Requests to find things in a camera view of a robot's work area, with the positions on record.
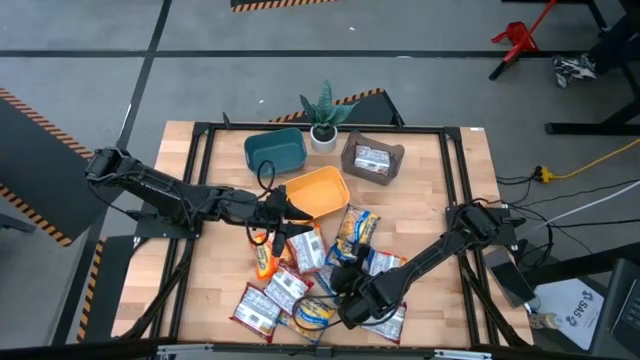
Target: white plant pot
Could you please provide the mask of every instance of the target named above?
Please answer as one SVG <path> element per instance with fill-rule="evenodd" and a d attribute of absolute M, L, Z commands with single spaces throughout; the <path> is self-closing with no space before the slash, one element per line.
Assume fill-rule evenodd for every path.
<path fill-rule="evenodd" d="M 323 142 L 313 136 L 313 127 L 311 127 L 309 133 L 311 134 L 311 147 L 313 148 L 313 150 L 319 153 L 326 154 L 332 152 L 333 149 L 336 148 L 336 144 L 338 142 L 338 128 L 334 126 L 333 129 L 335 130 L 333 138 L 329 141 Z"/>

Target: red object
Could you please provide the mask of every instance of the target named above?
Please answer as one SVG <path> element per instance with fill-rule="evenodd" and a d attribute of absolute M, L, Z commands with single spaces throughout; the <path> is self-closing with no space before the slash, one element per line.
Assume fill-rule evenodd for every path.
<path fill-rule="evenodd" d="M 542 21 L 542 19 L 544 19 L 544 17 L 547 16 L 551 8 L 557 2 L 558 0 L 549 1 L 547 6 L 544 8 L 544 11 L 542 12 L 542 14 L 540 14 L 536 22 L 533 23 L 533 26 L 531 27 L 530 31 L 527 31 L 527 27 L 524 25 L 524 23 L 515 22 L 507 26 L 507 31 L 491 39 L 493 43 L 496 43 L 502 40 L 504 37 L 508 37 L 509 40 L 511 40 L 511 43 L 514 44 L 513 49 L 511 49 L 511 51 L 509 51 L 509 53 L 502 60 L 503 62 L 505 63 L 511 62 L 511 60 L 515 56 L 517 56 L 520 53 L 520 51 L 523 51 L 523 50 L 538 51 L 539 50 L 535 41 L 533 41 L 533 38 L 531 37 L 531 35 L 533 35 L 533 32 L 536 31 L 536 28 L 538 28 L 538 25 L 540 25 L 540 22 Z"/>
<path fill-rule="evenodd" d="M 513 46 L 517 46 L 522 41 L 523 51 L 540 51 L 536 42 L 529 36 L 527 26 L 522 22 L 514 22 L 507 25 L 507 30 L 502 34 L 491 39 L 491 42 L 497 44 L 504 38 L 508 38 Z"/>

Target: orange plastic container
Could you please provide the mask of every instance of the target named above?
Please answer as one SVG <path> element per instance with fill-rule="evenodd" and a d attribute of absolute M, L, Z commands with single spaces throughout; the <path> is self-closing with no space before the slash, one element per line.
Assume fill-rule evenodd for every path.
<path fill-rule="evenodd" d="M 351 196 L 342 174 L 333 166 L 291 179 L 284 185 L 293 205 L 314 219 L 342 209 Z"/>

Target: black mat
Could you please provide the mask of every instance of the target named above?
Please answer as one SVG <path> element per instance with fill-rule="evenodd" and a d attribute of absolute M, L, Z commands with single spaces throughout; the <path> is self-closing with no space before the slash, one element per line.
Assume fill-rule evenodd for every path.
<path fill-rule="evenodd" d="M 3 99 L 0 119 L 0 183 L 75 240 L 106 207 L 87 187 L 87 159 Z M 120 193 L 99 190 L 109 202 Z"/>

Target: yellow and black hazard tape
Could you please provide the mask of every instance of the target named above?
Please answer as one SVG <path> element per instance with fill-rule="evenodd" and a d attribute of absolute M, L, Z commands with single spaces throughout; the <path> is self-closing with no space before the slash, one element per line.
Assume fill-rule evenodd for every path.
<path fill-rule="evenodd" d="M 310 4 L 322 4 L 330 2 L 338 2 L 339 0 L 274 0 L 274 1 L 261 1 L 253 4 L 240 4 L 231 8 L 233 12 L 246 12 L 253 10 L 265 10 L 276 9 L 282 7 L 298 6 L 298 5 L 310 5 Z"/>
<path fill-rule="evenodd" d="M 36 226 L 49 234 L 58 244 L 62 246 L 69 246 L 72 241 L 65 234 L 58 231 L 55 226 L 49 224 L 42 216 L 38 215 L 27 203 L 20 199 L 16 194 L 11 192 L 8 187 L 0 184 L 0 195 L 7 199 L 13 206 L 18 208 L 23 214 L 25 214 Z"/>
<path fill-rule="evenodd" d="M 384 89 L 377 88 L 377 89 L 361 92 L 360 94 L 354 94 L 354 95 L 351 95 L 351 96 L 347 96 L 346 98 L 338 99 L 338 100 L 334 101 L 334 103 L 336 105 L 348 104 L 348 103 L 352 103 L 354 101 L 360 100 L 360 99 L 362 99 L 364 97 L 367 97 L 367 96 L 371 96 L 371 95 L 375 95 L 375 94 L 382 94 L 383 92 L 384 92 Z M 269 120 L 269 122 L 274 122 L 274 123 L 295 122 L 296 119 L 301 118 L 303 115 L 304 115 L 304 111 L 298 111 L 297 113 L 280 116 L 279 118 L 276 118 L 276 119 L 271 119 L 271 120 Z"/>
<path fill-rule="evenodd" d="M 80 316 L 80 325 L 78 326 L 77 342 L 83 342 L 87 335 L 87 325 L 89 325 L 89 314 L 91 313 L 91 304 L 93 302 L 93 293 L 96 291 L 96 281 L 98 280 L 98 269 L 102 260 L 102 250 L 104 249 L 104 239 L 98 240 L 96 251 L 93 254 L 93 264 L 89 272 L 89 283 L 87 284 L 87 294 L 82 304 L 82 315 Z"/>
<path fill-rule="evenodd" d="M 23 114 L 28 116 L 33 122 L 42 126 L 46 132 L 55 136 L 60 142 L 62 142 L 69 149 L 76 152 L 78 155 L 85 159 L 91 159 L 93 152 L 86 147 L 80 145 L 78 141 L 73 139 L 69 134 L 57 128 L 53 123 L 47 120 L 44 116 L 38 114 L 37 111 L 29 107 L 27 104 L 18 99 L 15 95 L 11 94 L 8 90 L 0 88 L 0 99 L 11 104 L 11 106 L 20 110 Z"/>

